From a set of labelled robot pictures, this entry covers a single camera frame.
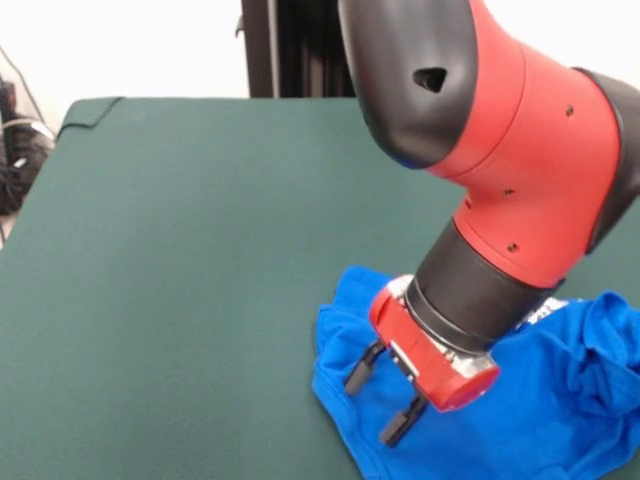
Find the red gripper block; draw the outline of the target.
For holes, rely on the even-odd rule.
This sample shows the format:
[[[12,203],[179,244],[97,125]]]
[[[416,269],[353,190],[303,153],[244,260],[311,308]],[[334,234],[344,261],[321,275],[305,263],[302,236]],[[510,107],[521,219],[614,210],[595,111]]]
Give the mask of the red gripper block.
[[[379,441],[388,447],[399,444],[428,402],[440,412],[459,410],[484,395],[500,375],[490,355],[459,353],[419,326],[406,299],[412,280],[411,275],[396,277],[376,294],[369,320],[382,342],[374,342],[365,350],[343,382],[346,394],[355,395],[372,376],[386,346],[424,396],[416,395],[380,433]]]

